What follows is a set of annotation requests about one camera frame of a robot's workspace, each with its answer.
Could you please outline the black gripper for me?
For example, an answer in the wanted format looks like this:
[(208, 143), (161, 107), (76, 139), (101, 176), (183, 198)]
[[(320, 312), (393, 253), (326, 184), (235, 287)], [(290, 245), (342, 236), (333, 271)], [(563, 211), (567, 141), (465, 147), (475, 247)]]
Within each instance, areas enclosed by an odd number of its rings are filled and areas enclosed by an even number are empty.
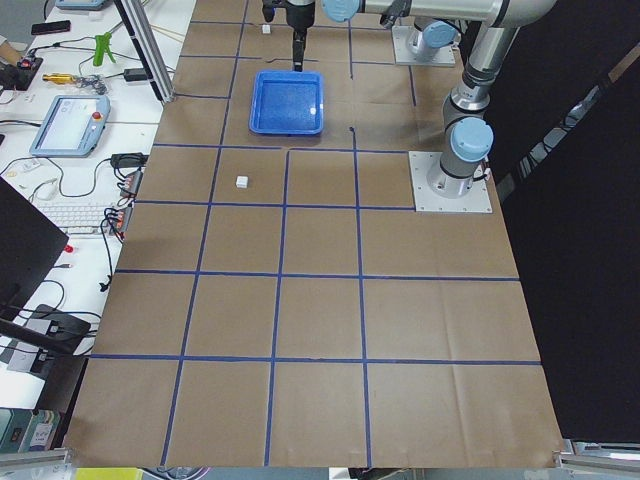
[[(315, 23), (314, 0), (286, 0), (286, 21), (292, 28), (310, 28)], [(295, 29), (292, 38), (292, 64), (294, 71), (302, 71), (306, 48), (306, 30)]]

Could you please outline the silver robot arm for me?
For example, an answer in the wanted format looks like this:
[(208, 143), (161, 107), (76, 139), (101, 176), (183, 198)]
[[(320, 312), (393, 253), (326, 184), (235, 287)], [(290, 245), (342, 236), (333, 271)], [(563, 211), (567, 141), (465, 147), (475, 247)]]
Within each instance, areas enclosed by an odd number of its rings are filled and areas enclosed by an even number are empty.
[(443, 104), (446, 143), (440, 159), (426, 175), (431, 190), (450, 199), (468, 193), (474, 173), (492, 147), (491, 127), (482, 119), (490, 103), (490, 88), (519, 29), (547, 14), (553, 1), (323, 1), (335, 22), (358, 13), (379, 14), (391, 28), (400, 17), (479, 21), (481, 28), (462, 78)]
[(433, 56), (442, 48), (451, 45), (457, 34), (457, 29), (445, 21), (417, 17), (409, 29), (406, 46), (416, 56)]

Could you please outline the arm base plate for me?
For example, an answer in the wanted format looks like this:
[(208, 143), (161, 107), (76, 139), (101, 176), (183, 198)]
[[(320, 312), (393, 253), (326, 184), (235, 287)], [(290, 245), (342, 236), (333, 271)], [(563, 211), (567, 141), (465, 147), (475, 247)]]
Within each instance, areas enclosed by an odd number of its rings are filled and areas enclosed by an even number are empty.
[(426, 27), (423, 31), (414, 26), (394, 26), (392, 39), (397, 65), (419, 65), (431, 67), (454, 67), (452, 44), (456, 31), (441, 35), (437, 27)]
[(483, 173), (480, 166), (471, 177), (457, 179), (440, 165), (441, 152), (409, 151), (415, 210), (418, 213), (491, 214), (487, 180), (475, 181)]

